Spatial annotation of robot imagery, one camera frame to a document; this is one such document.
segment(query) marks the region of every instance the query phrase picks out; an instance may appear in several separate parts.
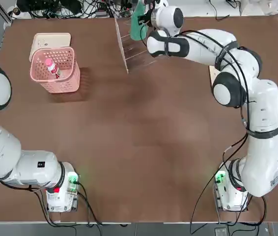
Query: brown table surface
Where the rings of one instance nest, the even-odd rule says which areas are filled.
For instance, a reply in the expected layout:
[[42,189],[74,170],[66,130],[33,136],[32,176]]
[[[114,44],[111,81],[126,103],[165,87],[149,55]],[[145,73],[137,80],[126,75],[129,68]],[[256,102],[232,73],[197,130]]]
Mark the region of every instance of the brown table surface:
[[[184,29],[205,28],[229,31],[258,52],[260,77],[278,84],[278,15],[185,20]],[[28,56],[38,32],[72,35],[82,72],[79,95],[53,96],[30,80]],[[188,222],[222,152],[244,134],[239,110],[211,95],[207,66],[170,58],[127,75],[112,19],[16,20],[6,30],[0,66],[13,87],[0,125],[23,149],[49,150],[72,163],[104,222]],[[266,220],[278,221],[278,186],[266,199]],[[258,221],[262,213],[261,199],[254,199],[240,220]],[[85,222],[84,204],[55,219]],[[235,214],[222,220],[234,221]],[[0,221],[44,218],[33,194],[0,185]],[[217,221],[211,185],[194,221]]]

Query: white robotic arm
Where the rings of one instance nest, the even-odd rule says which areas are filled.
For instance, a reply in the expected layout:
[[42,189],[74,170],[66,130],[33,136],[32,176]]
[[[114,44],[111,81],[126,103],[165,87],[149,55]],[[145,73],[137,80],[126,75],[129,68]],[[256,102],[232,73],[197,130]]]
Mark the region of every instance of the white robotic arm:
[[[11,84],[0,69],[0,110],[11,99]],[[78,175],[72,165],[58,162],[48,151],[21,150],[19,140],[0,127],[0,182],[8,185],[38,185],[46,189],[49,211],[71,211],[77,207],[74,184]]]
[[249,107],[247,156],[228,161],[227,168],[223,166],[216,175],[217,197],[222,208],[241,210],[247,203],[248,192],[261,197],[278,184],[278,87],[273,81],[258,79],[261,58],[239,47],[234,35],[218,29],[178,34],[182,24],[173,29],[175,19],[173,14],[167,13],[167,8],[165,4],[159,6],[156,13],[152,10],[151,16],[156,18],[151,18],[151,22],[157,30],[147,39],[151,56],[176,56],[214,65],[220,71],[212,85],[217,102],[227,107]]

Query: metal frame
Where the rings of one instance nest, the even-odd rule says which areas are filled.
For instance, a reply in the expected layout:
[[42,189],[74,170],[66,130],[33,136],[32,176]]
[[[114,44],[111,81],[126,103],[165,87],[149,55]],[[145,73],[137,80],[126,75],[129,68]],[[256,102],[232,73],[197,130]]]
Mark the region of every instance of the metal frame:
[[7,23],[7,24],[11,24],[12,23],[12,20],[11,20],[11,17],[7,14],[7,12],[5,11],[5,9],[1,6],[0,4],[0,16],[4,19],[4,21]]

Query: pink lid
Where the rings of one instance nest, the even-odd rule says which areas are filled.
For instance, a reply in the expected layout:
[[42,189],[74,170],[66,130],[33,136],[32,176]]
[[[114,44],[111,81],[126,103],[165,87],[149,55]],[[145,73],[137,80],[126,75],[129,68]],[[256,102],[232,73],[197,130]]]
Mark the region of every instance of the pink lid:
[[50,59],[50,58],[46,58],[45,64],[46,64],[47,66],[51,66],[51,65],[53,64],[53,60]]

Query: pink plastic basket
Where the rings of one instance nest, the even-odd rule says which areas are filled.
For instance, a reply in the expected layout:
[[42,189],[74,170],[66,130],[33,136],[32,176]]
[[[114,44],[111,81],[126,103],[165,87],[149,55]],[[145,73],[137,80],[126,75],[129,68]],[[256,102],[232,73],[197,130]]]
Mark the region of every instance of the pink plastic basket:
[[[58,79],[48,71],[45,65],[46,58],[51,58],[59,67],[61,76]],[[71,47],[37,50],[32,57],[30,76],[50,93],[77,91],[80,84],[80,70],[75,51]]]

